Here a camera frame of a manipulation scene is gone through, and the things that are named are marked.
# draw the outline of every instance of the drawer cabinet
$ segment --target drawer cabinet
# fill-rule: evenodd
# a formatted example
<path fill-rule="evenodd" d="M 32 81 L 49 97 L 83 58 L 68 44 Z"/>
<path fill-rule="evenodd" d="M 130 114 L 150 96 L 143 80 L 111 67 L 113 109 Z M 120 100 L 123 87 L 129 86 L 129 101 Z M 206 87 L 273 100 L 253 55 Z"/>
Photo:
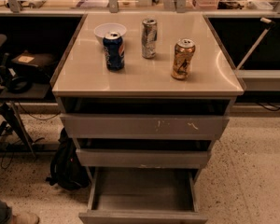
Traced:
<path fill-rule="evenodd" d="M 158 21 L 157 55 L 141 54 L 141 21 Z M 124 69 L 105 67 L 93 30 L 118 22 L 124 36 Z M 176 29 L 175 24 L 189 24 Z M 205 223 L 194 183 L 224 132 L 243 87 L 199 12 L 88 13 L 58 75 L 53 92 L 61 119 L 82 165 L 95 169 L 90 224 Z M 190 76 L 170 76 L 180 37 L 196 44 Z"/>

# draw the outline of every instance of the metal stand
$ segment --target metal stand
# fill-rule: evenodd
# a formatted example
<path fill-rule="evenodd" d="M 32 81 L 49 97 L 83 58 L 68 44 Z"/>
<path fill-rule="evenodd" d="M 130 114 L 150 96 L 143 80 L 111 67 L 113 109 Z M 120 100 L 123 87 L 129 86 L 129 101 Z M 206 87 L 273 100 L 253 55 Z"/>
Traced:
<path fill-rule="evenodd" d="M 36 154 L 33 151 L 32 144 L 34 143 L 32 138 L 26 132 L 25 127 L 22 124 L 19 112 L 14 102 L 11 103 L 11 108 L 6 104 L 0 104 L 0 115 L 8 122 L 10 127 L 15 131 L 17 136 L 22 142 L 30 149 L 33 156 L 36 158 Z"/>
<path fill-rule="evenodd" d="M 252 48 L 248 51 L 248 53 L 244 56 L 244 58 L 242 59 L 242 61 L 239 63 L 239 65 L 236 67 L 237 70 L 240 70 L 242 68 L 242 66 L 244 65 L 245 61 L 250 57 L 250 55 L 252 54 L 252 52 L 254 51 L 254 49 L 259 45 L 259 43 L 262 41 L 262 39 L 264 38 L 264 36 L 266 36 L 266 34 L 270 31 L 270 29 L 274 26 L 274 22 L 269 20 L 269 19 L 265 19 L 265 18 L 261 18 L 260 21 L 265 22 L 268 24 L 268 27 L 266 27 L 264 29 L 264 31 L 262 32 L 262 34 L 259 36 L 259 38 L 257 39 L 257 41 L 253 44 Z"/>

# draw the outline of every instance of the person's foot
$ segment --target person's foot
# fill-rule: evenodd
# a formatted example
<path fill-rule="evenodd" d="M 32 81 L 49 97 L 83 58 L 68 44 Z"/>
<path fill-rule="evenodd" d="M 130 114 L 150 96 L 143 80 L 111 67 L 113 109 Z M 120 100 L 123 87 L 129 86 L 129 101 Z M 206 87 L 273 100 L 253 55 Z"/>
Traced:
<path fill-rule="evenodd" d="M 14 224 L 37 224 L 39 217 L 34 213 L 20 213 L 13 217 Z"/>

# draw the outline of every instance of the floor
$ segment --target floor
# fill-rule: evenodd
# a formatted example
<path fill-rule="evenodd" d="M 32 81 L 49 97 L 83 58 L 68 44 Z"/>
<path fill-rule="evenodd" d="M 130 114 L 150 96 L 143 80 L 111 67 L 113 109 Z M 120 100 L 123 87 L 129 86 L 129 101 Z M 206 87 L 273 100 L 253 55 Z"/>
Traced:
<path fill-rule="evenodd" d="M 280 111 L 247 110 L 231 113 L 195 184 L 207 224 L 280 224 Z M 33 139 L 57 141 L 62 124 L 58 116 L 51 116 L 21 115 Z M 2 138 L 17 141 L 14 135 Z M 81 223 L 78 213 L 86 211 L 90 191 L 65 191 L 46 183 L 51 158 L 51 153 L 40 154 L 36 160 L 31 154 L 1 154 L 0 198 L 15 214 L 37 213 L 41 224 Z"/>

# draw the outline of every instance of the silver can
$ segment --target silver can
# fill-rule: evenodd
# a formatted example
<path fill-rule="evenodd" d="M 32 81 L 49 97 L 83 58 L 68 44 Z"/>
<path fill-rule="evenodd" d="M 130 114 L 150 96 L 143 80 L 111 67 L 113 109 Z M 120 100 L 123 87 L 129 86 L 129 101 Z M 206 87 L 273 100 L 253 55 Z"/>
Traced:
<path fill-rule="evenodd" d="M 144 19 L 142 21 L 142 56 L 154 58 L 156 56 L 157 21 Z"/>
<path fill-rule="evenodd" d="M 195 53 L 195 43 L 187 38 L 179 39 L 175 44 L 175 60 L 171 76 L 186 79 L 189 76 L 190 61 Z"/>

